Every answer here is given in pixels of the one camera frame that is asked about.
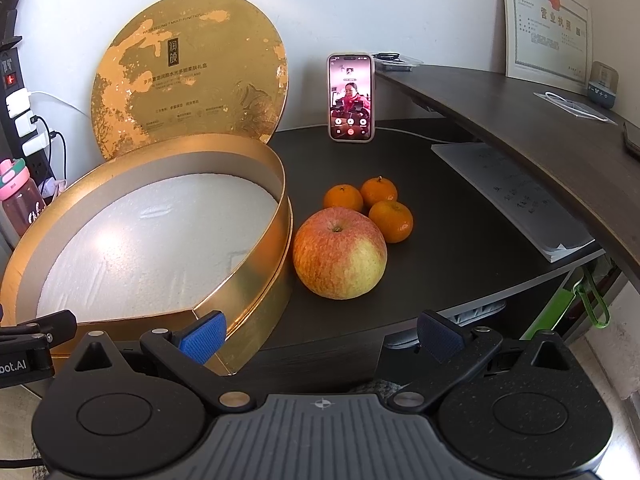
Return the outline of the mandarin orange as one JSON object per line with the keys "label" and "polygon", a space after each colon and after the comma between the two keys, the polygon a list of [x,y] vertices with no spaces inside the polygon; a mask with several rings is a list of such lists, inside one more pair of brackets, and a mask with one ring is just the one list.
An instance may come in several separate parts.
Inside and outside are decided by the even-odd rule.
{"label": "mandarin orange", "polygon": [[332,186],[323,196],[322,207],[342,207],[354,211],[363,211],[363,198],[358,190],[350,184],[338,184]]}
{"label": "mandarin orange", "polygon": [[397,200],[380,200],[369,210],[370,220],[376,224],[387,244],[406,240],[413,230],[413,215]]}
{"label": "mandarin orange", "polygon": [[360,188],[360,194],[364,206],[367,208],[371,208],[374,204],[383,200],[397,200],[398,197],[396,185],[382,176],[364,181]]}

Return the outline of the red yellow apple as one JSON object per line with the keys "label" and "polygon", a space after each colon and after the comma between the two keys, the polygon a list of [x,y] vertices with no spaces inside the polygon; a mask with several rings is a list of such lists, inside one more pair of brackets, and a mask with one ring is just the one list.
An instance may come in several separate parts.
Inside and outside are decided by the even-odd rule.
{"label": "red yellow apple", "polygon": [[360,212],[333,207],[310,216],[293,240],[295,272],[314,294],[349,300],[370,292],[382,280],[386,241]]}

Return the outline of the round gold box lid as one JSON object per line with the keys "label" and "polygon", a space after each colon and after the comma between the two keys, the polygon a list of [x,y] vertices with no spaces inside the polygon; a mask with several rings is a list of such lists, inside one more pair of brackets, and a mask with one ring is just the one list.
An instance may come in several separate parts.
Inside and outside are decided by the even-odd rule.
{"label": "round gold box lid", "polygon": [[193,133],[267,142],[288,96],[288,59],[247,0],[160,0],[113,39],[96,69],[91,123],[104,159]]}

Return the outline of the round gold box base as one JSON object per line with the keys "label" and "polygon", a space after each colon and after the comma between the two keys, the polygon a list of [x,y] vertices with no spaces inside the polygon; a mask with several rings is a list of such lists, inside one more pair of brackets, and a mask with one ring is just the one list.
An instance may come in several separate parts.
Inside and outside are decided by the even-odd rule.
{"label": "round gold box base", "polygon": [[233,375],[288,304],[292,235],[284,166],[268,145],[217,133],[155,143],[40,214],[4,271],[2,322],[67,310],[78,333],[123,341],[219,311],[226,333],[207,366]]}

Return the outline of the white paper stack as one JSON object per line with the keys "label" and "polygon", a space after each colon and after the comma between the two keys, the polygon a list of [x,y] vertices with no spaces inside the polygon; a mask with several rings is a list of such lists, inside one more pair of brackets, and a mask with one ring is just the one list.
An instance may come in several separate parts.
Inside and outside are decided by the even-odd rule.
{"label": "white paper stack", "polygon": [[594,243],[582,222],[495,148],[471,142],[434,144],[432,151],[495,206],[549,262]]}

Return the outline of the pink water bottle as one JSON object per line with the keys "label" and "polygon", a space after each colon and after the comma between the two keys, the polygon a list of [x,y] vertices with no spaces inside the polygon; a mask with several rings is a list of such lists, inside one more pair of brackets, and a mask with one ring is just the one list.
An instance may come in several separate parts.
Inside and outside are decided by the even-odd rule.
{"label": "pink water bottle", "polygon": [[0,172],[2,208],[17,235],[22,237],[46,209],[46,203],[32,180],[24,159],[3,159]]}

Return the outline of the black power strip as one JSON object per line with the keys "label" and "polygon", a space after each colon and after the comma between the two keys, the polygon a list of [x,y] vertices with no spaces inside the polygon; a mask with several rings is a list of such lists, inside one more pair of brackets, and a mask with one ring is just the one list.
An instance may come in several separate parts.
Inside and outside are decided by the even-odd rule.
{"label": "black power strip", "polygon": [[42,121],[30,104],[18,57],[20,36],[1,41],[1,159],[24,159],[34,181],[43,183],[54,177],[47,155],[50,136],[39,131]]}

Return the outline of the white charger plug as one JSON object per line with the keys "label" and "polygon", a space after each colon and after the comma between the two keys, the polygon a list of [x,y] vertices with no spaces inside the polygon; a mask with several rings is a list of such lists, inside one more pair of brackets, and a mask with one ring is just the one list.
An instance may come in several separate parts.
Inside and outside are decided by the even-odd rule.
{"label": "white charger plug", "polygon": [[45,150],[50,144],[50,136],[46,132],[37,133],[35,136],[22,144],[22,151],[25,157]]}
{"label": "white charger plug", "polygon": [[29,92],[26,88],[13,91],[6,96],[9,118],[20,116],[30,109]]}
{"label": "white charger plug", "polygon": [[38,119],[35,118],[35,115],[31,110],[28,110],[20,116],[15,117],[14,125],[17,135],[20,138],[24,138],[24,136],[30,136],[31,134],[36,132],[36,122],[38,122]]}

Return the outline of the dark wooden raised shelf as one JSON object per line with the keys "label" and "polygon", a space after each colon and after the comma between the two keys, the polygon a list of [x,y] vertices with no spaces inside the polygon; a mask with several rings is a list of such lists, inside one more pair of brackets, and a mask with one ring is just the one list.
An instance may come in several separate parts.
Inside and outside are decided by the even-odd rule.
{"label": "dark wooden raised shelf", "polygon": [[623,139],[633,124],[577,118],[544,100],[542,84],[482,70],[421,65],[378,78],[509,155],[638,283],[639,162]]}

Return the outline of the white charger plug middle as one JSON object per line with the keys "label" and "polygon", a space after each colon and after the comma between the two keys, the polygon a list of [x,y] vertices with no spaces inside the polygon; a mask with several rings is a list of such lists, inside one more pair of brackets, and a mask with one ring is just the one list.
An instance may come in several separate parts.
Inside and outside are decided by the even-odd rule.
{"label": "white charger plug middle", "polygon": [[30,136],[31,134],[36,132],[36,122],[38,122],[38,119],[35,118],[35,115],[31,110],[28,110],[20,116],[15,117],[14,125],[17,135],[20,138],[24,138],[24,136]]}

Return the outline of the white charger plug top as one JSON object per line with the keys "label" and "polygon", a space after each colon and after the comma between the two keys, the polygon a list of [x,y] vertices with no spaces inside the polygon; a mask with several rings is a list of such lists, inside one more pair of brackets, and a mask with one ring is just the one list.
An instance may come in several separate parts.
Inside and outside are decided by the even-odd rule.
{"label": "white charger plug top", "polygon": [[6,96],[9,118],[20,116],[30,109],[29,92],[26,88],[13,91]]}

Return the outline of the clear plastic bag on shelf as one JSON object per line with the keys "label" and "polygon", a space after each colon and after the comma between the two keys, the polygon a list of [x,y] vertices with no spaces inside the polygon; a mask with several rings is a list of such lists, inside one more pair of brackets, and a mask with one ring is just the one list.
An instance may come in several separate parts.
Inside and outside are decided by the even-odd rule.
{"label": "clear plastic bag on shelf", "polygon": [[597,122],[604,122],[605,124],[615,125],[613,119],[608,118],[608,116],[605,116],[605,114],[598,112],[594,108],[584,103],[565,99],[562,96],[549,91],[544,93],[535,92],[535,96],[538,96],[538,98],[541,98],[544,101],[556,107],[559,107],[561,110],[564,110],[564,112],[570,113],[576,118],[596,120]]}

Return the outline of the pink smartphone on stand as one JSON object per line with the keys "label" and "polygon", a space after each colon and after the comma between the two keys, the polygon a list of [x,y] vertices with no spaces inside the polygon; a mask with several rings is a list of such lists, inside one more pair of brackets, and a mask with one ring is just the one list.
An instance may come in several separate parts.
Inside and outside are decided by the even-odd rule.
{"label": "pink smartphone on stand", "polygon": [[332,53],[328,74],[328,133],[332,141],[368,143],[374,137],[374,63],[361,52]]}

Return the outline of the small blue card holder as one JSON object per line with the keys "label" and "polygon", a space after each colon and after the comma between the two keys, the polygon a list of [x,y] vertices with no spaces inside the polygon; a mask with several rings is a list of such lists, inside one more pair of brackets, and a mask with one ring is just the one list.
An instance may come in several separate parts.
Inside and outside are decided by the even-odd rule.
{"label": "small blue card holder", "polygon": [[587,96],[590,101],[610,110],[615,104],[617,86],[617,70],[600,61],[594,61],[587,84]]}

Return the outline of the framed business licence certificate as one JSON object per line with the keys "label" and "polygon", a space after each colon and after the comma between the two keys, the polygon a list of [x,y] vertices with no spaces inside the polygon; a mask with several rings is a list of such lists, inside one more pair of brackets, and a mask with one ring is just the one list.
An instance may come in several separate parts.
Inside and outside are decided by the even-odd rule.
{"label": "framed business licence certificate", "polygon": [[504,0],[506,76],[582,93],[592,62],[590,0]]}

